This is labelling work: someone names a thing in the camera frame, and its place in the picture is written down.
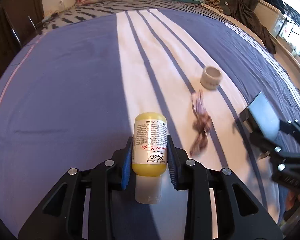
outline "striped bedspread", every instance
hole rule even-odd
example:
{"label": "striped bedspread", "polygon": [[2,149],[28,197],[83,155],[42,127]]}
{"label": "striped bedspread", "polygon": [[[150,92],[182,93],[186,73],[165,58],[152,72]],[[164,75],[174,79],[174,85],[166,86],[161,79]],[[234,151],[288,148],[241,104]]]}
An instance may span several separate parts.
{"label": "striped bedspread", "polygon": [[[208,65],[223,74],[218,90],[200,84]],[[175,146],[188,152],[197,135],[191,93],[200,89],[213,128],[196,160],[209,169],[229,167],[278,221],[284,196],[238,114],[263,91],[282,120],[300,120],[298,91],[241,29],[155,8],[53,30],[11,63],[0,80],[0,217],[17,235],[67,169],[91,169],[123,148],[142,112],[162,113]],[[290,137],[277,141],[300,150]],[[132,177],[126,191],[113,192],[116,238],[183,239],[187,192],[175,191],[166,171],[161,202],[142,205],[134,200],[133,183]],[[86,237],[86,217],[83,229]],[[215,215],[213,232],[217,237]]]}

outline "brown cloth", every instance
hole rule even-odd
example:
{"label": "brown cloth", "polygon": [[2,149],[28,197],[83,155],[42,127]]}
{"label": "brown cloth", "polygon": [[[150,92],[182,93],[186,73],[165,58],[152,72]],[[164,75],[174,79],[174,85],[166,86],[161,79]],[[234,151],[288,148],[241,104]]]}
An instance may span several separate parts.
{"label": "brown cloth", "polygon": [[271,54],[275,54],[275,46],[270,38],[270,33],[261,25],[258,17],[253,12],[259,0],[229,0],[231,16],[252,30],[263,42]]}
{"label": "brown cloth", "polygon": [[203,106],[203,92],[193,93],[192,95],[192,110],[197,118],[193,123],[193,129],[198,132],[198,136],[195,139],[190,149],[190,156],[198,155],[208,145],[207,133],[212,127],[212,120],[207,110]]}

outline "white cup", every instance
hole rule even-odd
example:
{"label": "white cup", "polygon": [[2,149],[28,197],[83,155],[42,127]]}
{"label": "white cup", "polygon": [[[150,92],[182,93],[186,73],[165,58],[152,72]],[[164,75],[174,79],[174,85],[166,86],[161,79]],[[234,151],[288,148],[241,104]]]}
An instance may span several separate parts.
{"label": "white cup", "polygon": [[200,83],[204,88],[214,90],[219,86],[221,80],[222,74],[220,70],[215,67],[208,66],[203,70]]}

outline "white stripe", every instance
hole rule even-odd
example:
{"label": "white stripe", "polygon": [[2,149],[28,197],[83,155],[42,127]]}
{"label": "white stripe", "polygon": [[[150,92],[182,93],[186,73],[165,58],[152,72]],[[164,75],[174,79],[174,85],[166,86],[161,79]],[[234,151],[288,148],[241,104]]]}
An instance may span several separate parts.
{"label": "white stripe", "polygon": [[[205,107],[210,113],[210,116],[213,120],[214,126],[216,128],[216,132],[218,134],[218,138],[220,143],[223,147],[223,151],[226,156],[232,157],[233,155],[233,146],[236,146],[236,150],[238,152],[242,152],[244,156],[246,155],[246,149],[242,143],[241,135],[238,131],[232,132],[232,124],[234,122],[234,118],[227,107],[227,104],[223,100],[223,97],[220,93],[215,91],[209,91],[202,87],[200,83],[200,77],[202,75],[202,67],[199,63],[194,59],[194,57],[189,53],[189,51],[178,41],[178,39],[173,36],[166,27],[160,23],[151,13],[148,11],[140,11],[141,14],[146,18],[147,22],[153,28],[155,33],[159,36],[159,38],[165,43],[168,47],[170,52],[172,53],[173,57],[177,61],[178,65],[182,69],[182,71],[187,76],[188,80],[190,81],[191,85],[193,86],[195,91],[199,91],[203,89],[204,91],[204,103]],[[229,91],[231,94],[236,94],[238,90]],[[191,144],[184,149],[188,152],[190,150]],[[202,164],[209,169],[220,170],[221,166],[216,166],[214,163],[211,163],[210,154],[206,150],[205,154],[200,155],[200,159],[196,159],[200,161]],[[238,162],[233,163],[232,168],[238,166]]]}
{"label": "white stripe", "polygon": [[[217,63],[180,26],[178,26],[177,24],[172,22],[170,19],[168,19],[165,15],[160,13],[158,10],[151,9],[150,11],[152,13],[154,13],[160,20],[162,20],[162,22],[164,22],[186,44],[186,46],[188,46],[189,49],[191,49],[194,52],[194,54],[199,58],[199,60],[201,60],[201,62],[204,65],[206,65],[206,66],[207,65],[212,65],[214,67],[217,67],[223,73],[224,78],[223,78],[220,86],[224,90],[224,92],[226,93],[227,97],[229,98],[229,100],[232,103],[232,105],[233,105],[234,109],[236,110],[236,112],[240,113],[247,106],[247,103],[244,100],[244,98],[243,98],[242,94],[240,93],[240,91],[237,89],[237,87],[232,83],[230,78],[223,72],[223,70],[217,65]],[[166,30],[166,33],[164,35],[162,35],[162,39],[164,39],[164,38],[168,39],[168,37],[170,37],[167,33],[168,33],[168,30]],[[179,43],[179,41],[177,42],[176,40],[171,38],[171,41],[170,41],[171,46],[174,45],[174,44],[176,46],[176,44],[178,44],[178,43]],[[185,73],[188,76],[188,78],[191,78],[191,76],[188,73],[191,71],[192,68],[195,68],[195,66],[196,65],[194,65],[194,64],[188,64],[187,65],[186,68],[188,68],[188,69],[185,71]],[[216,99],[215,101],[219,102],[219,101],[223,101],[223,100],[222,99]],[[231,120],[232,122],[234,121],[232,115],[225,117],[225,119],[226,120]],[[228,126],[228,125],[229,125],[229,123],[225,124],[223,122],[223,124],[222,124],[222,122],[220,122],[220,124],[217,125],[216,130],[218,131],[218,129],[220,129],[220,128],[222,130],[223,129],[222,127],[225,127],[225,126]],[[227,136],[227,135],[229,135],[229,131],[224,133],[224,136]],[[250,172],[247,172],[245,170],[246,167],[250,167],[250,165],[249,165],[250,163],[249,163],[249,161],[247,161],[246,150],[244,151],[244,153],[242,153],[242,151],[236,151],[237,150],[236,145],[233,145],[231,148],[233,150],[232,157],[227,158],[230,168],[234,170],[234,172],[237,174],[237,176],[243,182],[246,183],[248,188],[260,200],[260,192],[259,192],[258,186],[256,186],[256,180],[254,179],[253,181],[251,181],[251,175],[253,175],[253,177],[254,177],[254,174],[249,174]],[[278,195],[278,187],[275,183],[270,182],[270,180],[269,180],[269,177],[271,176],[270,165],[269,165],[268,162],[259,161],[258,162],[258,167],[259,167],[260,172],[262,174],[262,179],[263,179],[264,185],[267,185],[267,184],[270,183],[270,185],[268,187],[265,187],[268,206],[271,206],[271,208],[269,209],[269,213],[274,218],[274,220],[278,220],[279,200],[278,200],[278,198],[273,198],[273,196]]]}
{"label": "white stripe", "polygon": [[[134,13],[129,13],[129,16],[131,17],[135,28],[138,27],[138,17],[140,16],[138,14],[135,15]],[[134,118],[137,114],[148,111],[161,113],[162,111],[155,96],[151,81],[149,80],[146,67],[138,50],[125,12],[117,14],[117,30],[122,68],[122,79],[124,84],[129,119],[131,127],[133,129]],[[136,28],[136,31],[138,34],[140,34],[140,28]],[[149,39],[147,33],[145,33],[145,36],[143,38],[140,36],[139,38],[141,43],[144,43],[145,41],[147,41],[147,39]],[[159,50],[157,44],[149,42],[149,45],[150,48],[144,46],[144,49],[146,50],[151,66],[156,73],[156,78],[158,79],[159,83],[162,84],[162,82],[160,82],[160,75],[162,76],[162,74],[157,73],[157,71],[155,70],[157,70],[158,68],[165,69],[166,64],[169,65],[171,63],[167,62],[167,58],[165,56],[161,56],[163,52]],[[149,50],[151,50],[152,46],[156,47],[155,51],[158,53],[158,57],[149,55]],[[170,76],[166,73],[165,77],[169,79]],[[169,89],[168,93],[171,93],[172,96],[175,95],[173,92],[174,89],[170,86],[169,82],[167,83],[166,89],[167,87]],[[171,116],[175,121],[175,115],[171,113]],[[175,240],[183,239],[187,209],[187,191],[176,191],[173,188],[168,170],[162,176],[161,201],[157,205],[151,205],[151,207],[155,207],[154,210],[152,210],[152,213],[160,238]]]}
{"label": "white stripe", "polygon": [[269,53],[255,40],[253,40],[248,34],[246,34],[244,31],[242,31],[240,28],[225,23],[226,26],[228,26],[230,29],[232,29],[234,32],[236,32],[240,37],[245,39],[247,42],[250,43],[259,53],[270,63],[270,65],[276,70],[278,75],[282,78],[282,80],[286,83],[288,89],[290,90],[295,102],[297,103],[299,109],[300,109],[300,94],[294,87],[294,85],[291,83],[290,78],[285,73],[285,71],[282,69],[282,67],[278,64],[278,62],[271,56]]}
{"label": "white stripe", "polygon": [[[192,128],[195,117],[192,112],[191,94],[169,55],[148,29],[142,17],[137,12],[129,12],[128,14],[154,70],[171,117],[180,135],[182,146],[189,151],[197,136],[197,133]],[[222,167],[210,137],[208,145],[208,152],[203,155],[206,159],[205,164],[210,168],[220,170]],[[169,177],[165,177],[163,183],[161,202],[157,205],[151,205],[158,233],[162,239],[183,239],[186,203],[183,202],[184,198],[182,196],[172,195],[171,192],[167,191],[167,185],[171,184]]]}
{"label": "white stripe", "polygon": [[125,12],[117,14],[119,55],[130,127],[145,112],[162,113]]}

